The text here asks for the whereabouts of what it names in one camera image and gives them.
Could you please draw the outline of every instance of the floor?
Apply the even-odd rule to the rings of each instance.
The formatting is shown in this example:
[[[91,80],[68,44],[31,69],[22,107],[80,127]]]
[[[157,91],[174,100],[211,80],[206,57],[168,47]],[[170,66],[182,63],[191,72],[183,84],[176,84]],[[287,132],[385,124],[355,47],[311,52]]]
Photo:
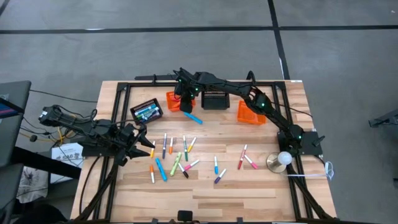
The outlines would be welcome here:
[[[103,80],[133,80],[179,67],[229,79],[245,78],[252,70],[257,79],[303,80],[315,127],[326,136],[325,159],[335,168],[330,187],[338,217],[396,223],[398,190],[392,178],[398,177],[398,132],[395,126],[370,128],[368,120],[398,108],[398,27],[377,29],[398,25],[397,1],[274,1],[280,27],[301,26],[280,31],[284,51],[275,41],[279,30],[264,28],[276,25],[268,4],[272,1],[0,0],[4,2],[2,82],[31,80],[35,90],[96,100]],[[146,33],[128,29],[182,26],[263,29]],[[322,30],[330,26],[347,27]],[[63,31],[46,31],[54,29]],[[86,29],[113,30],[87,34]],[[83,114],[95,107],[31,93],[26,118],[38,125],[42,107],[52,104]],[[17,145],[36,152],[51,146],[23,137]],[[70,198],[53,204],[68,217]]]

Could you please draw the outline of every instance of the orange container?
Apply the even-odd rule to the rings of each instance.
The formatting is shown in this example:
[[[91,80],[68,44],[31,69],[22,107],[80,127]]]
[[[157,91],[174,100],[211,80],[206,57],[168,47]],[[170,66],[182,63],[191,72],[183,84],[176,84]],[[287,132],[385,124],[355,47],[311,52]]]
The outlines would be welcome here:
[[[243,100],[239,101],[237,119],[240,122],[257,125],[265,124],[267,121],[265,115],[259,115],[251,111]]]
[[[170,91],[166,93],[166,99],[167,99],[167,108],[170,111],[176,112],[180,111],[180,99],[178,95],[175,95],[174,97],[174,91]],[[192,107],[196,105],[196,101],[192,100]]]

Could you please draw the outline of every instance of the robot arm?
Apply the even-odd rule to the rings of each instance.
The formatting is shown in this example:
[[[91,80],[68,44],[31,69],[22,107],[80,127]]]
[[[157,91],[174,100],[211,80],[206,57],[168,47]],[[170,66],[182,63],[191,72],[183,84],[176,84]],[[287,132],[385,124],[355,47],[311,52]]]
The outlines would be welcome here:
[[[115,163],[124,166],[127,158],[130,159],[141,156],[149,156],[147,152],[137,149],[139,142],[143,146],[154,147],[145,137],[147,130],[143,125],[140,129],[132,124],[127,124],[124,128],[119,128],[116,123],[107,119],[94,120],[92,114],[90,118],[77,118],[70,114],[65,114],[62,107],[53,105],[44,107],[39,117],[41,124],[52,127],[64,127],[75,133],[85,136],[86,140],[79,142],[83,147],[94,144],[94,147],[107,148],[113,151]]]
[[[216,78],[208,72],[196,72],[194,75],[180,68],[174,70],[177,75],[177,85],[174,93],[181,96],[180,110],[191,113],[191,101],[199,95],[201,91],[223,91],[226,93],[240,96],[247,107],[256,114],[265,115],[272,121],[286,136],[286,147],[293,156],[302,147],[302,136],[304,130],[296,125],[290,124],[277,110],[272,107],[270,99],[252,83],[237,84]]]

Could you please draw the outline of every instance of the metal lamp base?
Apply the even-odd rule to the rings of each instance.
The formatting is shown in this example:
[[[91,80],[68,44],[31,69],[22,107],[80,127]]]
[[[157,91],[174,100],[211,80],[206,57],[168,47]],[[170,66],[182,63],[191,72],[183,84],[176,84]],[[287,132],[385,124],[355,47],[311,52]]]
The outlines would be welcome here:
[[[281,173],[286,170],[286,166],[278,162],[279,153],[274,152],[267,158],[267,167],[274,173]]]

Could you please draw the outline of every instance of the white cable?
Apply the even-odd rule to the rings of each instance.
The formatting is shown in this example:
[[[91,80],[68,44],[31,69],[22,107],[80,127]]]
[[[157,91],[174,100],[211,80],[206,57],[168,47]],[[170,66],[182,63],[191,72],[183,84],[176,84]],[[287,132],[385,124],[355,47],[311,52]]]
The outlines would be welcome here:
[[[281,174],[281,175],[287,177],[327,177],[329,180],[331,180],[334,174],[335,171],[333,171],[333,164],[328,161],[325,162],[325,174]]]

